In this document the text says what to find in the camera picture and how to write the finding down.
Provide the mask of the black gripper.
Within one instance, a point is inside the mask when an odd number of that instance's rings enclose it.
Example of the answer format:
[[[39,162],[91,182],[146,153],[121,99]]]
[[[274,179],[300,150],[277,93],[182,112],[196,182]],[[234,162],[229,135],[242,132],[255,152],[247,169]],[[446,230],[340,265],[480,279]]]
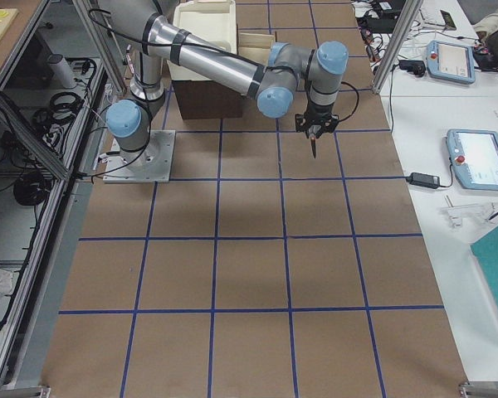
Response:
[[[339,117],[335,114],[318,114],[310,109],[303,114],[295,115],[295,131],[303,132],[310,140],[319,139],[323,133],[333,133],[339,124]]]

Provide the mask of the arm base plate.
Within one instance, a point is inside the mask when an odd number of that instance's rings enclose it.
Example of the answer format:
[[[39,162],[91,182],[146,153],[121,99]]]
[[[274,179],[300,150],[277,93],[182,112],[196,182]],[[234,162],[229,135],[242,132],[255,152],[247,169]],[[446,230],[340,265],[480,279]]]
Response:
[[[114,138],[111,150],[117,154],[108,157],[106,165],[110,172],[102,176],[103,181],[105,183],[169,182],[175,139],[174,130],[153,130],[145,152],[128,166],[126,161],[132,161],[133,158],[129,153],[120,151],[120,146]]]

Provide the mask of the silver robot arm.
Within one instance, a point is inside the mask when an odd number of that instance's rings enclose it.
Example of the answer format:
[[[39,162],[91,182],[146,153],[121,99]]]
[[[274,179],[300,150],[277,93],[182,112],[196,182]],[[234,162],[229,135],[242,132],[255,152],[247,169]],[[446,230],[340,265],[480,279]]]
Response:
[[[326,41],[316,49],[278,42],[262,65],[221,49],[171,24],[175,1],[103,1],[87,12],[110,19],[106,30],[124,38],[139,54],[129,88],[142,102],[163,101],[159,63],[166,59],[241,95],[254,99],[268,118],[287,114],[299,81],[305,82],[306,110],[295,116],[295,129],[312,142],[332,133],[339,124],[334,114],[349,52],[339,41]]]

